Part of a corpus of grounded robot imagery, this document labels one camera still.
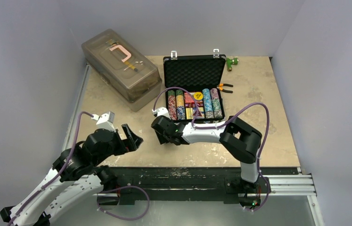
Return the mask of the yellow big blind button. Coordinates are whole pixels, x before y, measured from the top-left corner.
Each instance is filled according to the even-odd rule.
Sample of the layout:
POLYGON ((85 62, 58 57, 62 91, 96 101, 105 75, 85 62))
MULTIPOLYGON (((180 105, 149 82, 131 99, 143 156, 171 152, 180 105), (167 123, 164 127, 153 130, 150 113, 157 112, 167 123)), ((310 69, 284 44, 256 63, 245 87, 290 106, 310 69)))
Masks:
POLYGON ((203 99, 204 95, 202 92, 194 92, 193 94, 193 98, 196 100, 196 101, 201 101, 203 99))

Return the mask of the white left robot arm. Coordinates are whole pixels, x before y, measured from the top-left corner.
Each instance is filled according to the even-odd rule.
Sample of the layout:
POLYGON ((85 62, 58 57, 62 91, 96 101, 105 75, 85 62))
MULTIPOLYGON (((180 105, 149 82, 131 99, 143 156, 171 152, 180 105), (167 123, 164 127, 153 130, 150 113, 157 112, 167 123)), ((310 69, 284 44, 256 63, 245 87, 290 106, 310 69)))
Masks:
POLYGON ((54 161, 45 178, 19 204, 4 207, 0 216, 8 226, 49 226, 75 204, 93 194, 115 193, 132 185, 120 186, 118 177, 101 162, 114 155, 136 151, 143 138, 134 134, 127 124, 121 139, 114 128, 113 113, 102 115, 80 112, 71 148, 64 150, 54 161), (96 121, 97 129, 84 141, 78 141, 82 115, 96 121))

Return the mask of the red card deck box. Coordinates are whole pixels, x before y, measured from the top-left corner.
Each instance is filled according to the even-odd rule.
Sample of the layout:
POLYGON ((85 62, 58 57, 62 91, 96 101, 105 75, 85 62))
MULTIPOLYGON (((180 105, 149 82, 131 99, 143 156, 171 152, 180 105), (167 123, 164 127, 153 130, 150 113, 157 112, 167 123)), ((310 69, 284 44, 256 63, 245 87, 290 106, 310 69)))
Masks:
POLYGON ((184 99, 185 99, 184 102, 185 102, 185 103, 194 103, 194 102, 197 102, 198 104, 203 102, 203 100, 201 100, 201 101, 196 101, 196 100, 193 98, 193 94, 194 94, 194 92, 190 92, 190 93, 185 92, 185 93, 184 93, 184 99))

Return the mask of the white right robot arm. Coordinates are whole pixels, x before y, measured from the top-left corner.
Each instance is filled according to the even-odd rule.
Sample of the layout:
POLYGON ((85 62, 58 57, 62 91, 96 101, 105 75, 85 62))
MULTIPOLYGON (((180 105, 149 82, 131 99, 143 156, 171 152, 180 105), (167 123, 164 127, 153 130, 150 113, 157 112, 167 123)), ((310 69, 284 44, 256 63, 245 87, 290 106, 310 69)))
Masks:
POLYGON ((156 118, 151 128, 154 129, 160 144, 222 144, 240 162, 241 187, 248 192, 258 187, 260 175, 258 157, 264 139, 257 129, 237 116, 230 117, 228 121, 194 125, 186 121, 174 122, 165 107, 153 110, 153 115, 156 118))

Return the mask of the red triangle all-in marker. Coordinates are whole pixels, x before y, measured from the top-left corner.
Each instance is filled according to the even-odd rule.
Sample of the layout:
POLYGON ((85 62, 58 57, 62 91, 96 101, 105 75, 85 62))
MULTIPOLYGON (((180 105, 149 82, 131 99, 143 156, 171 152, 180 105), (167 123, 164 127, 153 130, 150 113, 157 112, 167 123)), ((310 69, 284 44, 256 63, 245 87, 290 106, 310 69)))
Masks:
POLYGON ((205 118, 205 112, 202 107, 199 108, 192 108, 191 109, 191 117, 192 118, 197 118, 197 119, 204 119, 205 118))

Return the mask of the blue yellow card deck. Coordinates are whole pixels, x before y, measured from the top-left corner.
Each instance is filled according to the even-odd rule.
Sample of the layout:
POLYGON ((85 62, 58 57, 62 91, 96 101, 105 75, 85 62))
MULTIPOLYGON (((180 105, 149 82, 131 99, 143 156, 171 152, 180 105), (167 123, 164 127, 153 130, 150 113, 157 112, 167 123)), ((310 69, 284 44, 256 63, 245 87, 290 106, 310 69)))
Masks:
POLYGON ((192 109, 192 108, 186 108, 186 119, 187 119, 187 120, 193 119, 193 118, 191 117, 191 109, 192 109))

